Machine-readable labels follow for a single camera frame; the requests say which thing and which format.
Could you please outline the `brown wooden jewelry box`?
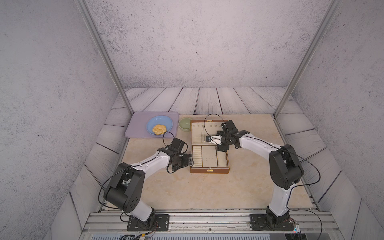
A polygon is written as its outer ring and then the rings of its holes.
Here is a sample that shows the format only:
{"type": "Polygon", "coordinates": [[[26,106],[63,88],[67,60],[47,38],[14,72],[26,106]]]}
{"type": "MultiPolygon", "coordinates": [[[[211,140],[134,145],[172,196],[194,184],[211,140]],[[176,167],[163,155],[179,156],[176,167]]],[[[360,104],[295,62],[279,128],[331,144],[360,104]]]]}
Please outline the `brown wooden jewelry box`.
{"type": "Polygon", "coordinates": [[[191,140],[194,164],[192,174],[228,174],[230,171],[227,152],[217,151],[217,145],[207,143],[206,136],[216,136],[222,131],[223,120],[192,120],[191,140]]]}

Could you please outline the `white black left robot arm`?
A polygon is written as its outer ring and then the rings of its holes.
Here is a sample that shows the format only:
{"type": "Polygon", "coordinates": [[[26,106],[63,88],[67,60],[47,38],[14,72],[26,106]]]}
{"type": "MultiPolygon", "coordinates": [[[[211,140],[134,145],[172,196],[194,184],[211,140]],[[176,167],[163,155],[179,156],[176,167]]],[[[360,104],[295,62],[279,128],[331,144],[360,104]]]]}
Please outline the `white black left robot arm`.
{"type": "Polygon", "coordinates": [[[169,145],[157,149],[147,159],[129,165],[121,163],[108,183],[103,198],[117,209],[142,222],[151,222],[155,210],[141,200],[145,180],[156,172],[165,169],[169,174],[193,164],[188,144],[174,138],[169,145]]]}

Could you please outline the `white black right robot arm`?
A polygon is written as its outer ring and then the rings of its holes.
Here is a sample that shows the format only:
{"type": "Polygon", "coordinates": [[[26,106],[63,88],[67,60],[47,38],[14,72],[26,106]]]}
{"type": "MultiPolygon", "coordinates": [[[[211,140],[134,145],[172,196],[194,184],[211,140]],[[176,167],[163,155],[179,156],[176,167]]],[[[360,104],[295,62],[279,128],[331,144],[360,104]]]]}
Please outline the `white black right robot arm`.
{"type": "Polygon", "coordinates": [[[265,158],[269,161],[270,176],[275,184],[273,197],[266,209],[266,224],[276,229],[290,220],[289,200],[293,189],[298,186],[304,169],[291,145],[274,145],[261,140],[250,132],[239,131],[233,121],[229,120],[221,124],[222,130],[218,132],[221,143],[217,150],[226,152],[230,145],[236,149],[243,148],[265,158]]]}

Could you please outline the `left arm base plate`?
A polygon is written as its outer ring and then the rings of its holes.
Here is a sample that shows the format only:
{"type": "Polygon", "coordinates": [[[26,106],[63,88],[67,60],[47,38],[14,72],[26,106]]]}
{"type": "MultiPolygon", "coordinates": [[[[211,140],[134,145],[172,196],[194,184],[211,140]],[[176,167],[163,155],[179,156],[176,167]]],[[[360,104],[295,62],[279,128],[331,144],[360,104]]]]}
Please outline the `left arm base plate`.
{"type": "Polygon", "coordinates": [[[128,232],[167,232],[169,229],[170,215],[151,215],[147,221],[141,221],[130,216],[127,225],[128,232]]]}

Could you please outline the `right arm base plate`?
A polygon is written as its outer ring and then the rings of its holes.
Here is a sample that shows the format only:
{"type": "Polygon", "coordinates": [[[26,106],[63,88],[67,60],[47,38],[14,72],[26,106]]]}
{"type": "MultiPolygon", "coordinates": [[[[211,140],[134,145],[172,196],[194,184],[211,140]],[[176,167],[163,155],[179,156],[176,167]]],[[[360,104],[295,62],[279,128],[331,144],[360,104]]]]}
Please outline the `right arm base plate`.
{"type": "Polygon", "coordinates": [[[250,228],[253,231],[293,231],[296,224],[290,215],[275,216],[274,214],[250,215],[250,228]]]}

